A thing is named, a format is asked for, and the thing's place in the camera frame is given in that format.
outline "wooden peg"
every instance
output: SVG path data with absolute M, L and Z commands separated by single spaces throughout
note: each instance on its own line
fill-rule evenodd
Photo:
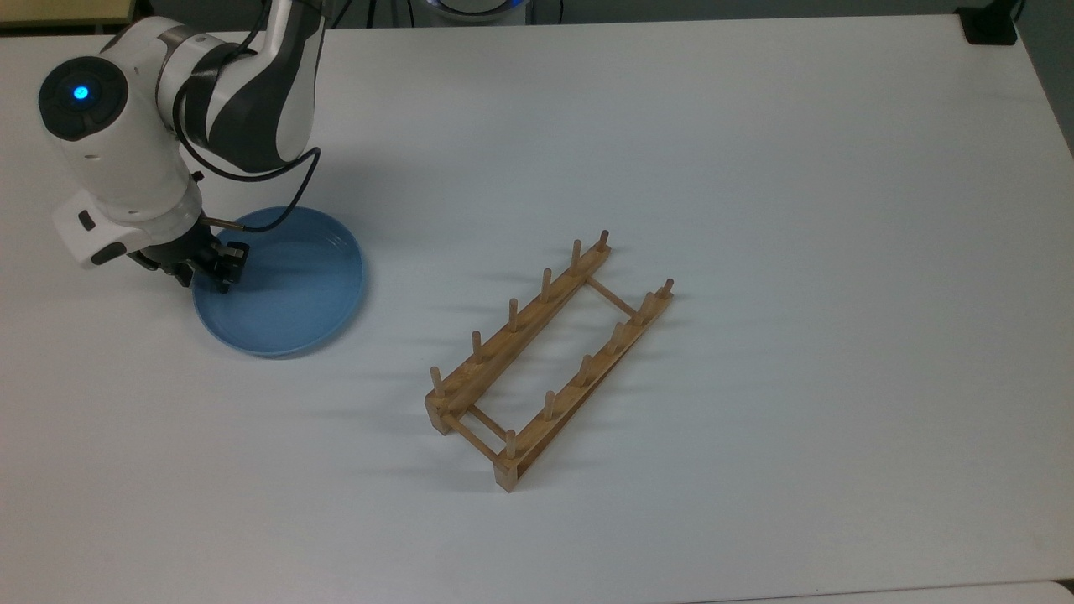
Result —
M 650 291 L 645 299 L 641 301 L 641 308 L 638 308 L 638 325 L 645 325 L 653 317 L 653 305 L 656 304 L 656 294 Z
M 514 455 L 518 452 L 518 446 L 519 444 L 514 430 L 508 430 L 507 433 L 504 434 L 504 455 L 507 456 L 507 459 L 514 459 Z
M 582 240 L 575 240 L 575 247 L 570 250 L 570 274 L 578 274 L 578 260 L 582 257 Z
M 593 363 L 593 357 L 585 355 L 582 357 L 582 366 L 578 369 L 578 375 L 575 376 L 575 386 L 589 386 L 590 385 L 590 365 Z
M 479 363 L 484 361 L 484 358 L 481 356 L 481 332 L 475 331 L 471 333 L 470 341 L 474 344 L 474 359 Z
M 514 333 L 519 330 L 519 299 L 511 298 L 507 303 L 507 331 Z
M 548 302 L 549 289 L 552 287 L 552 269 L 545 269 L 545 275 L 540 281 L 540 301 Z
M 623 334 L 626 332 L 626 326 L 622 322 L 615 323 L 615 329 L 611 332 L 611 354 L 614 355 L 623 348 Z
M 674 279 L 668 279 L 664 282 L 664 287 L 656 290 L 656 297 L 661 300 L 667 300 L 671 296 L 671 286 L 674 285 Z
M 440 368 L 433 365 L 429 370 L 429 374 L 433 376 L 433 391 L 436 396 L 444 398 L 444 379 L 440 378 Z
M 543 413 L 541 414 L 541 417 L 545 418 L 545 421 L 552 421 L 552 416 L 553 416 L 552 407 L 554 406 L 555 406 L 555 392 L 549 390 L 548 392 L 545 392 L 545 409 Z

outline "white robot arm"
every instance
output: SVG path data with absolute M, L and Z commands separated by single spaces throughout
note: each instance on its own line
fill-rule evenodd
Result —
M 184 286 L 193 272 L 222 290 L 238 281 L 248 250 L 200 220 L 200 175 L 176 134 L 248 173 L 308 157 L 329 4 L 274 0 L 257 53 L 149 17 L 48 74 L 42 121 L 84 187 L 53 219 L 83 267 L 128 255 Z

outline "black cable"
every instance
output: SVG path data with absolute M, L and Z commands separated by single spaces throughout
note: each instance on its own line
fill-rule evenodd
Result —
M 258 20 L 253 24 L 253 27 L 250 28 L 250 32 L 246 34 L 246 39 L 243 40 L 242 43 L 240 43 L 234 51 L 228 53 L 223 57 L 223 59 L 220 61 L 221 67 L 235 60 L 235 57 L 242 55 L 243 53 L 249 49 L 250 43 L 253 42 L 253 39 L 257 38 L 258 32 L 261 31 L 262 27 L 264 27 L 265 20 L 268 17 L 270 8 L 271 4 L 268 3 L 267 0 L 261 0 L 261 13 L 258 15 Z
M 339 14 L 337 14 L 335 20 L 332 21 L 332 29 L 335 29 L 339 25 L 339 21 L 343 20 L 343 16 L 347 14 L 347 9 L 350 8 L 350 3 L 353 0 L 347 0 L 347 2 L 344 3 L 343 9 L 339 9 Z
M 369 0 L 369 10 L 365 13 L 365 29 L 373 29 L 373 17 L 377 14 L 377 0 Z
M 179 91 L 175 96 L 175 102 L 172 104 L 172 124 L 175 127 L 175 136 L 179 140 L 179 143 L 183 144 L 183 147 L 186 148 L 187 153 L 189 153 L 191 157 L 198 160 L 199 163 L 208 169 L 209 172 L 213 172 L 218 176 L 223 176 L 224 178 L 238 181 L 241 183 L 261 183 L 270 178 L 275 178 L 276 176 L 279 176 L 281 174 L 286 174 L 291 170 L 293 170 L 295 167 L 297 167 L 300 163 L 309 159 L 310 157 L 314 158 L 314 160 L 309 163 L 309 169 L 306 171 L 306 177 L 302 179 L 302 184 L 299 186 L 299 190 L 294 193 L 294 198 L 291 200 L 291 203 L 289 203 L 287 207 L 284 208 L 284 212 L 279 215 L 279 217 L 277 217 L 268 225 L 265 225 L 264 227 L 248 227 L 246 225 L 235 224 L 235 226 L 238 227 L 240 230 L 251 233 L 261 233 L 271 229 L 275 229 L 280 225 L 280 222 L 286 220 L 287 217 L 291 215 L 291 211 L 294 210 L 294 207 L 299 204 L 299 200 L 302 199 L 302 193 L 305 192 L 306 185 L 308 185 L 309 179 L 313 178 L 314 170 L 317 169 L 317 163 L 321 159 L 320 147 L 313 147 L 306 153 L 299 156 L 296 159 L 289 161 L 282 168 L 278 168 L 276 170 L 273 170 L 272 172 L 265 172 L 263 174 L 253 174 L 253 175 L 232 174 L 226 170 L 221 170 L 220 168 L 217 168 L 208 160 L 206 160 L 204 157 L 202 157 L 201 154 L 199 154 L 198 150 L 194 149 L 193 145 L 190 144 L 190 141 L 187 139 L 186 133 L 183 131 L 183 120 L 179 117 L 179 107 L 183 104 L 183 101 L 186 100 L 188 85 L 189 83 L 184 83 L 183 86 L 179 86 Z

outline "blue bowl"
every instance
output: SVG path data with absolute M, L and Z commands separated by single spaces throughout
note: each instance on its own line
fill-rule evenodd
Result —
M 237 221 L 267 225 L 282 211 L 266 207 Z M 228 346 L 259 357 L 295 355 L 331 339 L 358 310 L 365 262 L 354 235 L 335 218 L 295 207 L 271 231 L 218 236 L 250 246 L 242 279 L 228 293 L 204 275 L 193 282 L 198 317 Z

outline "wooden board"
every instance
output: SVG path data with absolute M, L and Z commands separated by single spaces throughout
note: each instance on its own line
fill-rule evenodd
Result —
M 0 27 L 122 25 L 131 23 L 134 0 L 3 0 Z

